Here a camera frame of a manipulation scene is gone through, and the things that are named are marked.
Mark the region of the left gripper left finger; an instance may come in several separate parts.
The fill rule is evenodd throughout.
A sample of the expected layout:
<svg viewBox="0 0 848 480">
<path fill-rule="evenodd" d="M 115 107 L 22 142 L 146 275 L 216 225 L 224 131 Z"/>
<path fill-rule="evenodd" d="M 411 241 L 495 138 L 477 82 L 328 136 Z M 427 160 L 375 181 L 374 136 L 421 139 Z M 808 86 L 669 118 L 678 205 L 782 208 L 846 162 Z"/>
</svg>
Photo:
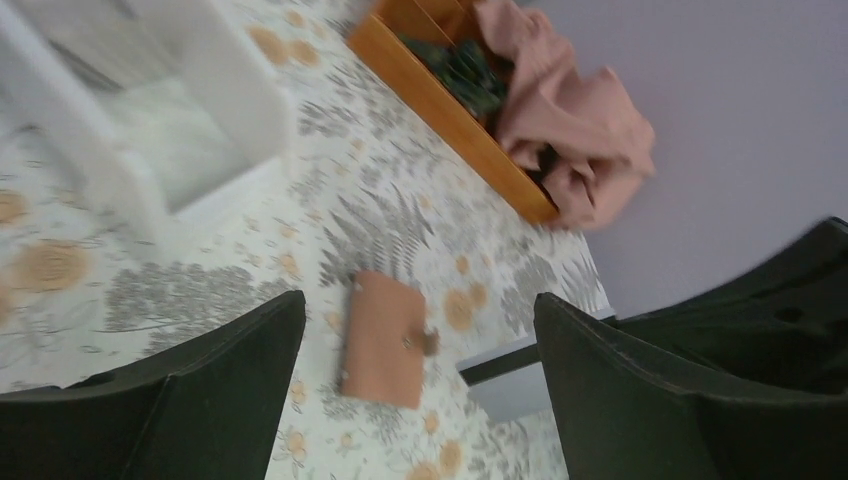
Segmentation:
<svg viewBox="0 0 848 480">
<path fill-rule="evenodd" d="M 1 398 L 5 479 L 262 479 L 306 324 L 286 292 L 65 388 Z"/>
</svg>

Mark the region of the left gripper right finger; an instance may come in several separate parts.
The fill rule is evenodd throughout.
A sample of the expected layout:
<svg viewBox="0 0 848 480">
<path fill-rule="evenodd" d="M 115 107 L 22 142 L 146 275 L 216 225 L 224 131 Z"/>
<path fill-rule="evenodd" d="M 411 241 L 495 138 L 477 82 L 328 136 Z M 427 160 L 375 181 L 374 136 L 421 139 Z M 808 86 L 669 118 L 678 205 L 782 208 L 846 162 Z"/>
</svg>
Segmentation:
<svg viewBox="0 0 848 480">
<path fill-rule="evenodd" d="M 843 479 L 847 224 L 681 303 L 604 322 L 551 294 L 534 326 L 572 479 Z"/>
</svg>

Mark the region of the tan leather card holder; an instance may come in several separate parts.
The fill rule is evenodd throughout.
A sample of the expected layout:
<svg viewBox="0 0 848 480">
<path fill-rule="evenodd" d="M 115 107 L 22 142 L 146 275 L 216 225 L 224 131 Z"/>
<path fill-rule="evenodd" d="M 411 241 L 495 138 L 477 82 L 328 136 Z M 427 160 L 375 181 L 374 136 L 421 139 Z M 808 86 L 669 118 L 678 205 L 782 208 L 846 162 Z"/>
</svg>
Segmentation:
<svg viewBox="0 0 848 480">
<path fill-rule="evenodd" d="M 419 290 L 379 272 L 358 272 L 350 295 L 339 393 L 417 409 L 424 360 L 438 352 L 439 341 L 438 331 L 426 326 L 426 300 Z"/>
</svg>

